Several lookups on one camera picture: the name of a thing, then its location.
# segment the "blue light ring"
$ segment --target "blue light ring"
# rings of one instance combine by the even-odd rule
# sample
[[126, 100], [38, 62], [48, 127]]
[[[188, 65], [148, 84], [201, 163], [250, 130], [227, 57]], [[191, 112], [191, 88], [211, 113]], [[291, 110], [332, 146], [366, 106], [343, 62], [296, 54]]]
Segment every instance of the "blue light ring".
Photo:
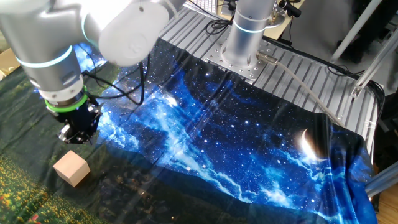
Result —
[[89, 41], [88, 38], [87, 38], [87, 35], [86, 35], [86, 31], [85, 31], [85, 23], [86, 23], [87, 16], [88, 16], [88, 13], [85, 14], [83, 16], [83, 18], [81, 18], [81, 31], [82, 31], [83, 35], [85, 36], [85, 39], [87, 41]]
[[248, 33], [250, 33], [250, 34], [257, 34], [257, 33], [263, 32], [263, 31], [267, 28], [267, 27], [264, 27], [264, 28], [261, 29], [261, 30], [247, 30], [247, 29], [244, 29], [244, 28], [240, 27], [240, 26], [235, 22], [235, 20], [233, 21], [233, 23], [234, 23], [235, 26], [236, 26], [238, 29], [240, 29], [241, 31], [245, 31], [245, 32], [248, 32]]
[[62, 62], [63, 60], [65, 60], [71, 53], [72, 53], [73, 47], [69, 46], [69, 49], [63, 53], [61, 56], [59, 56], [58, 58], [51, 60], [49, 62], [42, 62], [42, 63], [29, 63], [29, 62], [24, 62], [21, 59], [17, 58], [17, 61], [25, 66], [25, 67], [29, 67], [29, 68], [47, 68], [47, 67], [51, 67], [53, 65], [56, 65], [60, 62]]

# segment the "wooden block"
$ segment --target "wooden block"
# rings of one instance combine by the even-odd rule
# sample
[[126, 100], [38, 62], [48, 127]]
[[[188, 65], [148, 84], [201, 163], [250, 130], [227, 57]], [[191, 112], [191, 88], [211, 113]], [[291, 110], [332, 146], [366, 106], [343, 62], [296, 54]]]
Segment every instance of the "wooden block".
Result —
[[57, 174], [73, 187], [90, 173], [87, 162], [72, 151], [66, 153], [53, 167]]

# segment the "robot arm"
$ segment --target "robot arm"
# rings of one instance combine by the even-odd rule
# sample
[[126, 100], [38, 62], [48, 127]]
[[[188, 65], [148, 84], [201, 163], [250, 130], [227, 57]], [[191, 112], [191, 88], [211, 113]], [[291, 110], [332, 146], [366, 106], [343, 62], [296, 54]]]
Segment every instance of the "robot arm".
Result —
[[60, 138], [82, 144], [101, 112], [84, 91], [73, 44], [89, 42], [105, 59], [131, 66], [150, 52], [184, 0], [0, 0], [0, 29], [47, 108], [65, 123]]

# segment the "gray cable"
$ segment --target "gray cable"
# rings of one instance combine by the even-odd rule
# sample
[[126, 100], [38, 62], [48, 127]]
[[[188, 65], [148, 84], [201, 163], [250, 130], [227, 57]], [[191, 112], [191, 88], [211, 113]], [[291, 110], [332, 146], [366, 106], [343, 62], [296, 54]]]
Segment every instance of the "gray cable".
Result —
[[301, 81], [301, 79], [299, 79], [295, 73], [293, 73], [292, 71], [290, 71], [290, 69], [288, 69], [284, 64], [280, 63], [280, 62], [276, 62], [276, 65], [278, 65], [279, 67], [283, 68], [283, 70], [285, 70], [286, 73], [288, 73], [294, 80], [298, 81], [298, 83], [305, 89], [305, 91], [307, 91], [310, 96], [312, 96], [312, 98], [318, 103], [318, 105], [324, 110], [324, 112], [333, 120], [335, 121], [335, 123], [337, 123], [338, 125], [340, 125], [341, 127], [345, 126], [343, 125], [343, 123], [333, 114], [333, 112], [331, 112], [329, 110], [329, 108], [323, 104], [323, 102], [321, 100], [319, 100], [319, 98], [316, 96], [316, 94], [309, 89], [309, 87], [303, 82]]

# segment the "green light ring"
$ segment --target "green light ring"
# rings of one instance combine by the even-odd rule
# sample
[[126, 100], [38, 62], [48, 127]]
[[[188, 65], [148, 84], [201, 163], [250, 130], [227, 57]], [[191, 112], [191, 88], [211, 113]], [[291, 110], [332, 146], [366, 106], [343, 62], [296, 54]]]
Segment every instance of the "green light ring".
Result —
[[84, 94], [78, 103], [75, 103], [74, 105], [68, 106], [66, 108], [57, 108], [57, 107], [51, 105], [47, 100], [44, 100], [44, 101], [50, 110], [52, 110], [54, 112], [58, 112], [58, 113], [66, 113], [66, 112], [71, 112], [71, 111], [75, 110], [76, 108], [78, 108], [79, 106], [83, 105], [86, 102], [87, 98], [88, 98], [88, 96], [86, 94]]

